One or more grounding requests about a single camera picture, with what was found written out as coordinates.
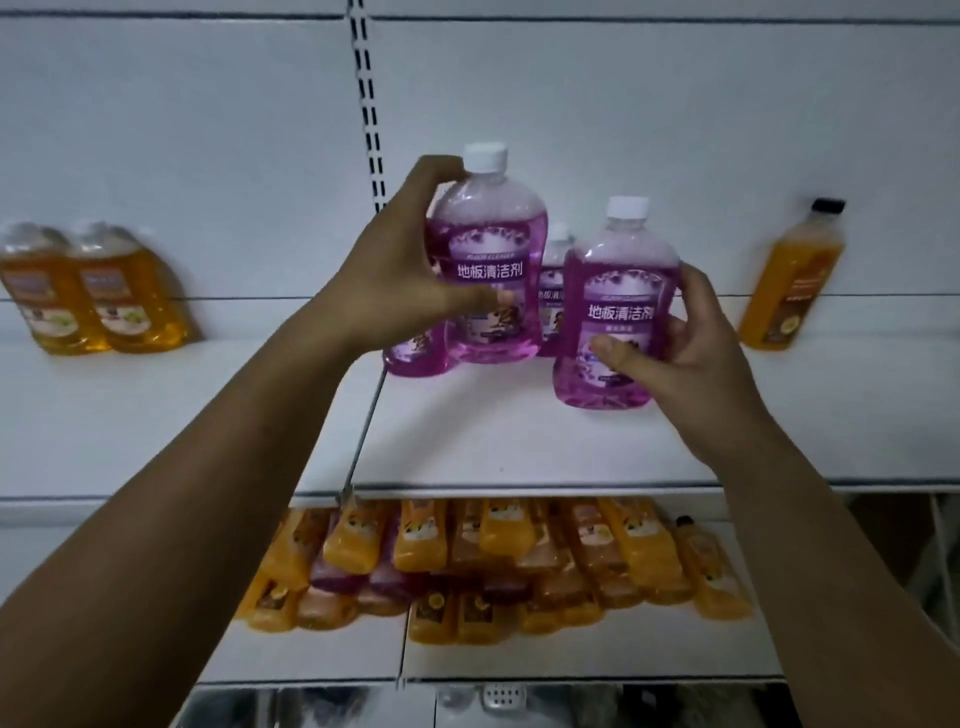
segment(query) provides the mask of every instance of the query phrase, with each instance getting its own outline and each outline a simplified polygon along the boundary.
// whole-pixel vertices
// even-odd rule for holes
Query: yellow bottle
[[[107,337],[67,250],[54,231],[14,225],[0,243],[0,279],[45,352],[105,352]]]
[[[774,245],[740,321],[740,341],[753,349],[781,351],[793,343],[814,300],[843,253],[836,224],[843,200],[818,198],[806,220]]]
[[[677,519],[677,547],[693,581],[693,604],[706,619],[745,619],[754,605],[717,537],[689,516]]]
[[[645,497],[602,497],[600,511],[610,525],[634,582],[647,589],[676,584],[684,575],[673,536]]]
[[[480,521],[480,547],[495,556],[518,559],[537,542],[524,498],[487,498]]]
[[[187,325],[167,295],[159,263],[131,232],[97,223],[77,236],[69,255],[111,347],[150,353],[186,343]]]
[[[460,644],[497,644],[506,632],[506,608],[494,606],[478,592],[457,597],[457,642]]]
[[[404,500],[394,545],[394,566],[400,571],[446,568],[446,501]]]
[[[381,503],[355,500],[344,508],[326,539],[324,560],[347,573],[370,573],[380,558],[387,518],[387,509]]]
[[[323,508],[290,511],[267,549],[260,568],[276,583],[301,592],[310,584],[310,567],[320,552],[330,512]]]
[[[297,607],[297,627],[324,631],[346,627],[357,619],[357,600],[310,587]]]
[[[289,632],[294,628],[302,592],[268,581],[263,594],[247,616],[250,629],[258,632]]]
[[[414,602],[407,637],[418,644],[451,644],[457,633],[457,600],[433,591]]]

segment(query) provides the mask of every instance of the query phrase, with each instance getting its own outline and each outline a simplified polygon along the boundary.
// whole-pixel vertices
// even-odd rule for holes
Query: cleaning product
[[[540,306],[540,330],[543,345],[537,356],[555,357],[560,353],[561,330],[564,325],[564,259],[573,240],[564,223],[550,223],[540,268],[537,300]]]
[[[355,499],[343,509],[324,543],[324,560],[348,573],[373,571],[389,513],[383,504]]]
[[[525,498],[487,498],[480,521],[480,548],[496,556],[523,557],[537,543]]]
[[[573,558],[581,569],[593,575],[627,572],[627,562],[596,498],[564,498],[561,516]]]
[[[754,612],[717,537],[689,516],[677,519],[677,548],[693,581],[693,604],[705,619],[745,619]]]
[[[312,630],[339,629],[357,618],[357,600],[310,587],[300,598],[297,627]]]
[[[646,497],[602,497],[597,503],[638,586],[656,589],[683,578],[677,545],[660,522],[654,501]]]
[[[817,198],[806,220],[774,245],[740,321],[740,341],[748,347],[781,351],[793,343],[843,253],[837,217],[845,206],[843,200]]]
[[[247,625],[258,632],[289,632],[294,628],[303,592],[268,581],[263,594],[247,615]]]
[[[490,604],[477,592],[457,597],[457,615],[458,643],[497,644],[503,639],[503,608]]]
[[[506,176],[507,147],[468,144],[469,177],[451,186],[429,221],[428,252],[445,279],[486,283],[514,294],[494,313],[461,316],[447,328],[446,345],[459,361],[499,364],[540,349],[537,280],[546,241],[546,207],[523,184]]]
[[[654,357],[666,344],[680,258],[646,229],[645,197],[611,197],[607,226],[578,240],[564,264],[564,335],[553,369],[560,401],[585,409],[640,407],[650,393],[590,348],[608,334]]]
[[[310,571],[326,535],[329,511],[295,508],[275,534],[260,568],[278,584],[300,592],[310,584]]]
[[[0,279],[45,352],[105,352],[107,337],[67,250],[55,231],[13,225],[0,239]]]
[[[439,571],[446,567],[446,501],[404,500],[394,546],[400,571]]]
[[[168,352],[186,343],[188,327],[167,295],[159,262],[130,231],[96,223],[74,239],[69,255],[112,348]]]
[[[418,644],[450,644],[457,631],[457,600],[453,593],[434,590],[414,602],[407,637]]]

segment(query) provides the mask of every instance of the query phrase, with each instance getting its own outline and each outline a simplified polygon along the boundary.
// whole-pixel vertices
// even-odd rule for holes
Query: finger
[[[437,185],[462,180],[466,174],[464,161],[459,157],[424,155],[414,164],[403,186],[387,204],[387,208],[393,208],[400,202],[403,210],[423,218],[437,193]]]
[[[627,342],[607,334],[590,339],[590,349],[615,372],[628,376],[655,394],[670,376],[670,365],[652,359]]]
[[[709,321],[723,316],[713,284],[699,268],[688,263],[680,264],[680,289],[684,292],[684,307],[689,321]]]

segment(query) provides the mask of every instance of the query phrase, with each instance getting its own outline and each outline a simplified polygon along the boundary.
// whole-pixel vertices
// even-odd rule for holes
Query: bottle label
[[[544,266],[540,269],[537,289],[540,304],[540,328],[544,341],[560,337],[564,325],[564,269],[562,266]]]
[[[122,271],[87,268],[81,271],[81,277],[100,321],[107,329],[125,336],[137,336],[150,329],[150,317],[133,298]]]
[[[501,223],[449,231],[449,258],[440,260],[444,278],[486,283],[514,292],[514,304],[489,314],[461,316],[456,326],[472,344],[502,344],[524,332],[530,226]]]
[[[606,333],[641,352],[651,353],[654,324],[661,295],[669,286],[659,273],[641,268],[608,270],[588,279],[577,342],[577,369],[585,383],[598,388],[632,385],[601,362],[590,349],[590,339]]]
[[[829,253],[821,253],[812,257],[806,265],[797,272],[797,276],[790,283],[786,295],[780,300],[770,326],[763,334],[765,344],[790,344],[800,324],[804,322],[807,312],[813,306],[824,284],[833,271],[836,257]]]

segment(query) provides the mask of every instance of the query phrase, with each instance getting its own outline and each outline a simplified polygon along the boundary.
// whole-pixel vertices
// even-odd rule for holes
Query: shelf
[[[960,342],[807,336],[749,352],[771,411],[820,472],[857,490],[955,490]],[[654,403],[590,412],[554,396],[552,362],[387,376],[352,482],[369,497],[715,489]]]
[[[733,567],[748,582],[746,566],[725,522],[705,526],[720,538]],[[780,677],[780,663],[763,616],[735,622],[700,618],[692,604],[640,604],[608,612],[591,627],[549,637],[514,635],[492,647],[426,646],[407,641],[406,680],[504,681],[602,679],[756,679]]]
[[[140,470],[217,394],[262,341],[207,341],[174,352],[51,357],[0,347],[0,400],[11,417],[0,505],[99,502]],[[349,370],[297,488],[339,494],[382,376],[379,353]]]

